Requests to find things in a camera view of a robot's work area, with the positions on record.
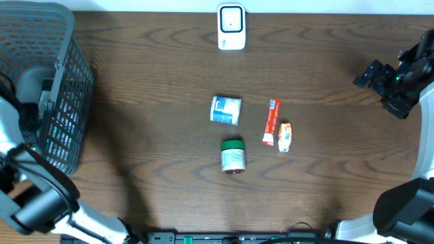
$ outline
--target small orange package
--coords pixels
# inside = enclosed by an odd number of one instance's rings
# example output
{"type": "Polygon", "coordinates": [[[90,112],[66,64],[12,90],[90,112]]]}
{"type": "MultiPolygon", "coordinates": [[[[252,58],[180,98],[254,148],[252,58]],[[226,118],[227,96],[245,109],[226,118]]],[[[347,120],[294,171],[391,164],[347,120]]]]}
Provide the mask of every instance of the small orange package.
{"type": "Polygon", "coordinates": [[[279,129],[279,151],[288,152],[292,141],[292,128],[290,123],[283,123],[279,129]]]}

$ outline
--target snack package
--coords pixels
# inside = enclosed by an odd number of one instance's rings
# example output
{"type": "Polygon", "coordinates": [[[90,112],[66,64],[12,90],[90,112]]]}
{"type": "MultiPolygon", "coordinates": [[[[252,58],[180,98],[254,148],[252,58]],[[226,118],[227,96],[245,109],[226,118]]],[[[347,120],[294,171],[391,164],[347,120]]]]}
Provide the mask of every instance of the snack package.
{"type": "Polygon", "coordinates": [[[279,98],[271,98],[270,100],[269,115],[267,117],[267,124],[265,125],[264,137],[262,138],[262,144],[266,146],[274,145],[274,131],[277,126],[281,104],[282,100],[279,98]]]}
{"type": "Polygon", "coordinates": [[[290,123],[283,123],[279,129],[279,151],[288,152],[292,141],[292,128],[290,123]]]}

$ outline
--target cable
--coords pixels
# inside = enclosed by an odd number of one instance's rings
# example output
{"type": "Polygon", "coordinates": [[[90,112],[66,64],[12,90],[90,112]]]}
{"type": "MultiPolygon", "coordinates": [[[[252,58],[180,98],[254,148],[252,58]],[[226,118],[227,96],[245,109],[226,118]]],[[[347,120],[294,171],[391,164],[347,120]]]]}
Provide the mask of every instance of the cable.
{"type": "Polygon", "coordinates": [[[297,226],[297,225],[299,225],[299,224],[306,224],[307,226],[309,226],[309,228],[310,228],[311,230],[313,229],[313,228],[312,228],[309,224],[307,224],[306,222],[300,221],[300,222],[297,222],[297,223],[295,223],[294,225],[291,226],[291,228],[288,230],[288,234],[287,234],[288,237],[290,237],[290,233],[291,233],[291,231],[294,229],[294,227],[297,226]]]}
{"type": "Polygon", "coordinates": [[[274,244],[285,242],[299,242],[299,243],[322,243],[322,244],[366,244],[356,241],[343,241],[336,239],[322,239],[322,238],[308,238],[308,237],[285,237],[261,242],[260,244],[274,244]]]}

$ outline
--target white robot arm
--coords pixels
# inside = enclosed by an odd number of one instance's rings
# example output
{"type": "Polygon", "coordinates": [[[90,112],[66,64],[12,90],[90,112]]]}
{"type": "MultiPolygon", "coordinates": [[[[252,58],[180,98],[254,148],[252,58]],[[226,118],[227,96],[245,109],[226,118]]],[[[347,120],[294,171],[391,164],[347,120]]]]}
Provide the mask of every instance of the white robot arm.
{"type": "Polygon", "coordinates": [[[360,87],[370,82],[370,86],[382,96],[384,108],[400,119],[406,118],[418,98],[422,128],[412,181],[383,193],[374,213],[341,221],[336,229],[336,239],[366,243],[434,242],[434,183],[431,180],[434,178],[433,51],[434,31],[429,30],[418,45],[400,55],[401,64],[396,71],[375,60],[354,81],[360,87]]]}

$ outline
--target green lid jar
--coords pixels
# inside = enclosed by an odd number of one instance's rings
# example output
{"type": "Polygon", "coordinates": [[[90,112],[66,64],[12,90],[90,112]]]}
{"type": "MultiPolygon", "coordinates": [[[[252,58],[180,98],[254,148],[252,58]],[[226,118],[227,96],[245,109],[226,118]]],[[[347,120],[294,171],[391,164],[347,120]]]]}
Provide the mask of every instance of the green lid jar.
{"type": "Polygon", "coordinates": [[[222,171],[226,174],[239,174],[245,171],[243,141],[222,142],[222,171]]]}

